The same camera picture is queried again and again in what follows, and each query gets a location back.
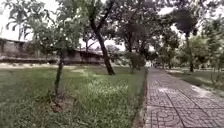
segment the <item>tree branch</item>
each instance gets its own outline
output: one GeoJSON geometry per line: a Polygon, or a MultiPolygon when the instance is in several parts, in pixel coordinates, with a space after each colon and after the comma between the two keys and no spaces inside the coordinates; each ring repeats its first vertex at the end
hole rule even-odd
{"type": "Polygon", "coordinates": [[[115,0],[111,0],[110,3],[108,4],[108,7],[106,8],[106,13],[101,18],[101,20],[99,22],[99,25],[97,27],[97,30],[100,30],[103,27],[103,24],[104,24],[106,18],[108,17],[108,15],[110,14],[110,12],[111,12],[111,10],[113,8],[114,3],[115,3],[115,0]]]}

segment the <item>paved walkway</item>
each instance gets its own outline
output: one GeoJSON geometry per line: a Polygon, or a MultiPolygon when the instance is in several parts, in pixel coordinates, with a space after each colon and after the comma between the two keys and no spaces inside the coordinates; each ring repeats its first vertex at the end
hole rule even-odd
{"type": "Polygon", "coordinates": [[[149,69],[144,128],[224,128],[224,99],[149,69]]]}

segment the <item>grass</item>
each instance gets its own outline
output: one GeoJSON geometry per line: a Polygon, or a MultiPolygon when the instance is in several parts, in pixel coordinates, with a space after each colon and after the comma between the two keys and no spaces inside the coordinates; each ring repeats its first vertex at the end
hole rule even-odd
{"type": "Polygon", "coordinates": [[[213,89],[218,89],[224,91],[224,73],[222,72],[219,83],[216,86],[212,83],[211,73],[213,77],[217,76],[217,73],[207,70],[196,70],[193,73],[190,73],[188,70],[171,70],[169,74],[178,77],[188,83],[191,83],[196,86],[207,86],[213,89]]]}
{"type": "Polygon", "coordinates": [[[0,71],[0,128],[130,128],[143,92],[144,71],[79,66],[63,71],[71,109],[54,113],[47,102],[56,69],[0,71]]]}

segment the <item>building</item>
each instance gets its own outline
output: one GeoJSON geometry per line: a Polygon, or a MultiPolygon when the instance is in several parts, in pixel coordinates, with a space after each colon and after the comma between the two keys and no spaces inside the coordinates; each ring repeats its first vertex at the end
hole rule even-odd
{"type": "MultiPolygon", "coordinates": [[[[38,62],[41,63],[56,63],[58,56],[45,55],[39,49],[33,48],[32,43],[23,41],[13,41],[0,38],[0,58],[1,62],[38,62]]],[[[84,50],[67,50],[65,62],[67,64],[87,63],[87,64],[100,64],[103,63],[103,56],[94,51],[86,52],[84,50]]]]}

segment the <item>small tree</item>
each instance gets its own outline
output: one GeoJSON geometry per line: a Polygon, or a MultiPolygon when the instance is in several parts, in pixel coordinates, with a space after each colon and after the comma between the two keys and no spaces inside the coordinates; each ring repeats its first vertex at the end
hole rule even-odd
{"type": "Polygon", "coordinates": [[[34,42],[39,45],[41,50],[48,51],[48,53],[56,52],[59,57],[54,84],[55,101],[63,99],[65,93],[60,81],[66,51],[78,46],[82,26],[87,19],[84,15],[85,13],[80,8],[82,1],[58,0],[58,3],[59,8],[55,13],[55,20],[50,18],[49,11],[44,9],[43,3],[40,4],[36,0],[12,3],[12,5],[16,4],[16,6],[12,6],[13,13],[19,13],[14,12],[14,10],[19,11],[14,9],[17,6],[25,10],[26,20],[22,24],[30,28],[33,33],[34,42]]]}

